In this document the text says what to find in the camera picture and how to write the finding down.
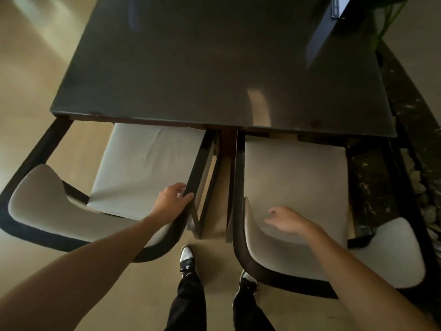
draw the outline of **sneaker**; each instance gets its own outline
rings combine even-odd
[[[182,277],[196,272],[196,254],[190,244],[186,244],[181,249],[181,259],[179,267]]]
[[[240,275],[239,290],[237,291],[236,296],[243,290],[251,293],[252,295],[254,295],[257,290],[257,280],[245,272],[245,270],[243,270],[242,274]]]

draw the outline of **person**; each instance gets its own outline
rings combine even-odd
[[[192,193],[178,197],[184,188],[183,183],[166,188],[159,193],[151,214],[140,222],[61,256],[5,294],[0,299],[0,329],[74,330],[153,234],[172,222],[193,199]],[[271,208],[269,216],[268,225],[306,240],[361,330],[438,330],[396,289],[317,224],[284,206]],[[196,255],[189,245],[182,249],[180,270],[182,279],[166,330],[205,331],[204,288],[196,272]],[[238,331],[274,330],[256,304],[256,289],[256,280],[243,272],[233,302],[233,321]]]

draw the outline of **dark table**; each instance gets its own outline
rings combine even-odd
[[[395,136],[370,12],[330,0],[98,0],[55,116]]]

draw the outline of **person's right arm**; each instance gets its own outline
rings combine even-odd
[[[436,331],[435,324],[395,288],[337,244],[317,224],[285,206],[271,208],[266,222],[300,235],[355,323],[366,331]]]

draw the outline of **dining chair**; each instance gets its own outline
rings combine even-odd
[[[348,167],[354,156],[378,146],[402,217],[378,227],[375,234],[348,240],[354,188],[354,172]],[[399,153],[394,139],[361,140],[346,148],[238,132],[229,230],[242,267],[273,287],[337,298],[306,242],[264,222],[270,207],[287,205],[320,224],[405,296],[424,298],[438,283],[439,267]]]
[[[134,262],[161,257],[185,228],[201,237],[220,163],[217,131],[116,123],[87,196],[46,164],[71,124],[56,118],[0,194],[3,231],[69,252],[143,219],[161,190],[184,182],[194,199]]]

